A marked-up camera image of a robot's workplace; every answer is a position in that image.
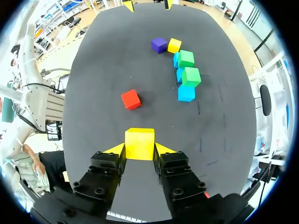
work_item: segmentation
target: cable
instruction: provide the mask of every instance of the cable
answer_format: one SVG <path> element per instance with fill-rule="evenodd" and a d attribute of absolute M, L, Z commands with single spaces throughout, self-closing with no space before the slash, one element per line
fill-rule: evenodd
<path fill-rule="evenodd" d="M 70 69 L 63 69 L 63 68 L 57 68 L 57 69 L 50 69 L 49 72 L 53 72 L 53 71 L 71 71 Z"/>
<path fill-rule="evenodd" d="M 266 185 L 267 179 L 268 179 L 268 177 L 269 177 L 270 168 L 271 168 L 271 164 L 270 164 L 269 169 L 268 169 L 268 172 L 267 172 L 266 180 L 265 180 L 264 183 L 263 183 L 263 189 L 262 189 L 262 193 L 261 193 L 260 201 L 259 201 L 259 203 L 258 203 L 258 207 L 260 207 L 260 205 L 261 205 L 261 203 L 262 203 L 263 190 L 265 189 L 265 185 Z"/>
<path fill-rule="evenodd" d="M 59 84 L 61 83 L 61 85 L 62 85 L 62 90 L 64 91 L 64 84 L 61 82 L 61 81 L 59 81 Z"/>
<path fill-rule="evenodd" d="M 56 90 L 56 91 L 58 91 L 58 92 L 60 92 L 60 93 L 65 93 L 64 91 L 61 91 L 61 90 L 59 90 L 59 89 L 53 88 L 53 87 L 50 86 L 50 85 L 45 85 L 45 84 L 42 84 L 42 83 L 29 83 L 29 84 L 27 84 L 27 85 L 24 85 L 23 87 L 30 86 L 30 85 L 41 85 L 41 86 L 48 87 L 48 88 L 50 88 L 50 89 L 54 89 L 54 90 Z"/>
<path fill-rule="evenodd" d="M 36 135 L 36 134 L 38 134 L 37 132 L 34 132 L 33 134 L 31 134 L 30 136 L 28 136 L 28 137 L 32 137 L 33 135 Z"/>
<path fill-rule="evenodd" d="M 53 80 L 51 80 L 51 82 L 54 82 Z M 55 85 L 55 87 L 56 87 L 56 82 L 54 82 L 54 85 Z"/>
<path fill-rule="evenodd" d="M 32 122 L 30 120 L 28 120 L 27 118 L 23 117 L 22 115 L 20 115 L 19 113 L 17 113 L 17 116 L 24 121 L 26 124 L 28 124 L 30 127 L 34 128 L 35 130 L 37 130 L 38 133 L 41 134 L 56 134 L 56 135 L 60 135 L 59 133 L 49 133 L 49 132 L 43 132 L 41 130 L 39 130 L 37 127 L 35 127 L 34 124 L 32 124 Z"/>
<path fill-rule="evenodd" d="M 255 66 L 255 65 L 252 65 L 252 66 L 251 66 L 252 72 L 254 73 L 254 71 L 253 71 L 253 67 L 256 67 L 256 66 Z"/>

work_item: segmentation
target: gray tabletop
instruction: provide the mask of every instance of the gray tabletop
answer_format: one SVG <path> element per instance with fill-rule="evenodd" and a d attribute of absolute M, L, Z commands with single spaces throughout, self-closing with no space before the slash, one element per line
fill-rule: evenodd
<path fill-rule="evenodd" d="M 154 128 L 156 142 L 189 157 L 213 196 L 240 193 L 256 139 L 256 114 L 237 51 L 206 12 L 173 5 L 135 4 L 101 12 L 73 62 L 65 96 L 63 144 L 71 182 L 96 151 L 124 142 L 130 127 Z M 202 83 L 196 99 L 178 102 L 173 54 L 157 54 L 151 40 L 182 41 Z M 121 94 L 136 89 L 143 105 L 125 109 Z M 141 220 L 170 218 L 152 161 L 127 162 L 111 211 Z"/>

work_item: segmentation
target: cyan cube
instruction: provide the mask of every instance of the cyan cube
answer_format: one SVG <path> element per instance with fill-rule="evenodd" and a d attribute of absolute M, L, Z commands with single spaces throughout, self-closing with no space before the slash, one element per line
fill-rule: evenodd
<path fill-rule="evenodd" d="M 177 81 L 178 83 L 182 83 L 182 75 L 183 75 L 184 69 L 178 68 L 177 70 Z"/>
<path fill-rule="evenodd" d="M 173 55 L 173 66 L 175 69 L 178 68 L 178 55 L 179 55 L 178 52 L 174 53 L 174 55 Z"/>
<path fill-rule="evenodd" d="M 180 85 L 178 87 L 178 101 L 191 102 L 195 99 L 195 88 Z"/>

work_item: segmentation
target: screw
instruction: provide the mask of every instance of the screw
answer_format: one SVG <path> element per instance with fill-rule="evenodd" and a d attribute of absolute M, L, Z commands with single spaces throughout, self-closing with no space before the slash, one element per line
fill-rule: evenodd
<path fill-rule="evenodd" d="M 74 209 L 65 209 L 64 210 L 64 215 L 66 215 L 67 217 L 74 217 L 76 214 Z"/>
<path fill-rule="evenodd" d="M 89 169 L 95 169 L 95 166 L 91 165 L 88 167 Z"/>
<path fill-rule="evenodd" d="M 179 196 L 183 194 L 183 190 L 181 188 L 176 188 L 172 191 L 173 196 Z"/>
<path fill-rule="evenodd" d="M 206 187 L 206 183 L 204 183 L 204 182 L 199 182 L 199 183 L 197 184 L 197 187 L 199 187 L 199 188 L 205 188 L 205 187 Z"/>
<path fill-rule="evenodd" d="M 190 166 L 186 166 L 186 167 L 184 168 L 184 170 L 191 170 L 191 167 L 190 167 Z"/>
<path fill-rule="evenodd" d="M 96 188 L 96 189 L 94 190 L 94 192 L 95 192 L 95 194 L 97 194 L 97 195 L 103 195 L 103 194 L 104 194 L 104 190 L 103 190 L 103 188 Z"/>
<path fill-rule="evenodd" d="M 174 169 L 169 168 L 169 169 L 166 170 L 166 172 L 167 172 L 168 174 L 172 174 L 172 173 L 174 173 Z"/>
<path fill-rule="evenodd" d="M 105 174 L 110 175 L 112 173 L 112 169 L 107 168 L 104 170 Z"/>
<path fill-rule="evenodd" d="M 80 182 L 78 182 L 78 181 L 76 181 L 76 182 L 74 182 L 73 183 L 73 186 L 75 187 L 75 188 L 78 188 L 78 187 L 80 187 Z"/>

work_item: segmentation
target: toy block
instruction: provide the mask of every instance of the toy block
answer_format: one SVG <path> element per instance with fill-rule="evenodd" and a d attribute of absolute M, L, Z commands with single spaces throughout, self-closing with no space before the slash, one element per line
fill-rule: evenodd
<path fill-rule="evenodd" d="M 135 11 L 134 10 L 134 5 L 133 2 L 131 0 L 122 0 L 122 3 L 125 7 L 128 8 L 128 10 L 130 10 L 132 13 Z"/>
<path fill-rule="evenodd" d="M 128 110 L 133 110 L 142 105 L 136 90 L 130 90 L 128 92 L 123 93 L 121 95 L 121 98 L 123 104 Z"/>
<path fill-rule="evenodd" d="M 186 87 L 196 87 L 201 83 L 198 68 L 185 68 L 182 74 L 182 83 Z"/>
<path fill-rule="evenodd" d="M 167 49 L 167 41 L 158 37 L 151 41 L 151 47 L 158 53 L 162 53 Z"/>
<path fill-rule="evenodd" d="M 177 70 L 177 81 L 178 83 L 182 83 L 182 74 L 183 74 L 184 69 L 178 68 Z"/>
<path fill-rule="evenodd" d="M 195 99 L 195 88 L 184 86 L 178 88 L 178 101 L 190 102 Z"/>
<path fill-rule="evenodd" d="M 179 52 L 182 42 L 176 39 L 171 38 L 168 44 L 167 51 L 171 53 Z"/>
<path fill-rule="evenodd" d="M 173 4 L 174 0 L 164 0 L 165 9 L 169 10 Z"/>
<path fill-rule="evenodd" d="M 175 69 L 178 68 L 178 55 L 179 55 L 178 52 L 174 53 L 174 55 L 173 55 L 173 66 Z"/>
<path fill-rule="evenodd" d="M 132 127 L 125 132 L 126 158 L 132 160 L 153 160 L 155 130 Z"/>
<path fill-rule="evenodd" d="M 180 50 L 178 56 L 178 67 L 193 67 L 194 66 L 194 56 L 193 53 L 186 50 Z"/>

